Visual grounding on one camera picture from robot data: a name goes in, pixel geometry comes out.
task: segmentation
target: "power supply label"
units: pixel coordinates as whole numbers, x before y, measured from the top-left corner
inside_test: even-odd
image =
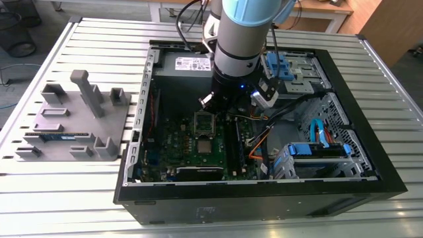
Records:
[[[208,58],[176,58],[175,70],[211,71],[211,69],[211,60]]]

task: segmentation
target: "orange cable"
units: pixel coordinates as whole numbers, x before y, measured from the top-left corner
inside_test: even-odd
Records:
[[[260,144],[263,143],[264,139],[267,138],[267,136],[270,135],[271,132],[268,132],[266,134],[266,136],[262,138],[262,140],[259,141],[259,143],[256,144],[256,146],[254,147],[254,149],[251,150],[250,152],[250,155],[248,155],[248,158],[252,158],[252,159],[262,159],[262,157],[258,157],[258,156],[254,156],[254,152],[256,151],[256,149],[259,148]]]

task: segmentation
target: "motherboard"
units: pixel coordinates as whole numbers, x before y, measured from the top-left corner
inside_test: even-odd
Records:
[[[252,136],[247,119],[226,119],[199,111],[190,118],[164,119],[157,146],[140,153],[137,177],[153,181],[256,179],[244,142]]]

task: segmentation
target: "blue cable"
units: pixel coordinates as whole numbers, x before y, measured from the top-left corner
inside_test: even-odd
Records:
[[[324,125],[323,125],[323,121],[319,118],[315,118],[315,119],[311,120],[310,140],[311,140],[311,142],[316,142],[316,135],[315,135],[316,124],[318,124],[318,128],[319,128],[319,140],[320,140],[320,143],[323,144],[323,148],[328,148],[330,147],[330,143],[326,141],[326,137],[324,137]]]
[[[17,103],[8,105],[8,106],[4,106],[4,107],[0,107],[0,109],[11,108],[11,107],[15,107],[16,105],[17,105]]]

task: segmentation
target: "white label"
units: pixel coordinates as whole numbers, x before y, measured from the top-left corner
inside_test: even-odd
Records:
[[[176,58],[175,70],[211,71],[211,69],[211,60],[208,58]]]
[[[292,73],[302,73],[302,70],[300,70],[299,68],[292,68],[292,69],[291,69],[291,72],[292,72]]]
[[[264,164],[260,165],[260,169],[263,173],[267,175],[267,166]]]

